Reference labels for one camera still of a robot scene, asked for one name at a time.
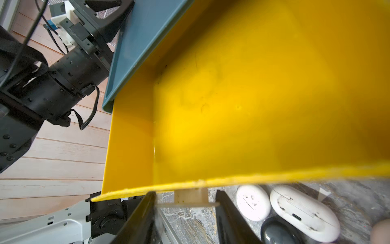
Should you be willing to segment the pink earphone case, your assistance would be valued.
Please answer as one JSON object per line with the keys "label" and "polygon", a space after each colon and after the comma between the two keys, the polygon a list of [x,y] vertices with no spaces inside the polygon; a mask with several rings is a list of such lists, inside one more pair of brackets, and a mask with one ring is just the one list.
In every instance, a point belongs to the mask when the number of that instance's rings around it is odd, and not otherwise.
{"label": "pink earphone case", "polygon": [[370,243],[390,244],[390,219],[383,220],[373,226]]}

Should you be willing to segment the teal drawer cabinet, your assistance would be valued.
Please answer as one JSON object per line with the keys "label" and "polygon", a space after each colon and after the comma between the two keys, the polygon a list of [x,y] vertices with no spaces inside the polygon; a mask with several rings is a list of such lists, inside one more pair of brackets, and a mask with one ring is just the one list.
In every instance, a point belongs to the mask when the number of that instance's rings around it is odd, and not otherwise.
{"label": "teal drawer cabinet", "polygon": [[119,32],[102,104],[105,112],[113,112],[114,100],[128,79],[192,4],[189,0],[135,1]]}

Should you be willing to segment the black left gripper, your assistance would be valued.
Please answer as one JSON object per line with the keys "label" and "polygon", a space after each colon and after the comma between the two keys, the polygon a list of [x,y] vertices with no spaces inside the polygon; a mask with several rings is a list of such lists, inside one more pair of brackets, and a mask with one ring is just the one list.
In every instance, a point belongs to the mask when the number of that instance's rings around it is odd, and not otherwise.
{"label": "black left gripper", "polygon": [[78,17],[76,23],[67,18],[62,27],[87,54],[112,58],[109,43],[114,39],[134,7],[134,1],[70,1]]}

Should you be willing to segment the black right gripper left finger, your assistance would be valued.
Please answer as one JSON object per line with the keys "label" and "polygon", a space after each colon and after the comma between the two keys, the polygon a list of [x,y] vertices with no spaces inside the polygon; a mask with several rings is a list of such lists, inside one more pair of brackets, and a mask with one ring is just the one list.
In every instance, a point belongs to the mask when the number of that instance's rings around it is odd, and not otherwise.
{"label": "black right gripper left finger", "polygon": [[134,210],[112,244],[156,244],[156,193],[148,192]]}

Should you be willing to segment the yellow drawer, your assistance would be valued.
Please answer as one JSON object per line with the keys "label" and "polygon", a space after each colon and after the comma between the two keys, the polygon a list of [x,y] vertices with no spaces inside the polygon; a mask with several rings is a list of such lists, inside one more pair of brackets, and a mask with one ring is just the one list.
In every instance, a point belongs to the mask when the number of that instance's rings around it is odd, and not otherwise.
{"label": "yellow drawer", "polygon": [[114,100],[96,201],[389,175],[389,1],[193,1]]}

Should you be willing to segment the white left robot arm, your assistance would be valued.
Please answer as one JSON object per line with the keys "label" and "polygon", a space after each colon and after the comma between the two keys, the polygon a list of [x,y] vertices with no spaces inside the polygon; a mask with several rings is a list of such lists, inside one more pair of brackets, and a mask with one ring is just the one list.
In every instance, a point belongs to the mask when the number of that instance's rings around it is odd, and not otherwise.
{"label": "white left robot arm", "polygon": [[[108,44],[134,1],[65,1],[37,4],[39,14],[26,39],[1,29],[1,171],[31,147],[44,122],[68,127],[75,105],[108,77],[113,52]],[[46,9],[45,26],[60,36],[67,53],[53,65],[28,42]],[[121,200],[90,199],[1,231],[3,244],[111,244],[129,217]]]}

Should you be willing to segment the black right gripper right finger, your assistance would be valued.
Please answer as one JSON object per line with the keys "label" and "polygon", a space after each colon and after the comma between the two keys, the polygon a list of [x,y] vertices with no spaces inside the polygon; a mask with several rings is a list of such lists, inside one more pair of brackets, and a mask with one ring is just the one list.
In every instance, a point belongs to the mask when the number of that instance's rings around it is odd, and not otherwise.
{"label": "black right gripper right finger", "polygon": [[217,190],[215,208],[220,244],[261,244],[225,191]]}

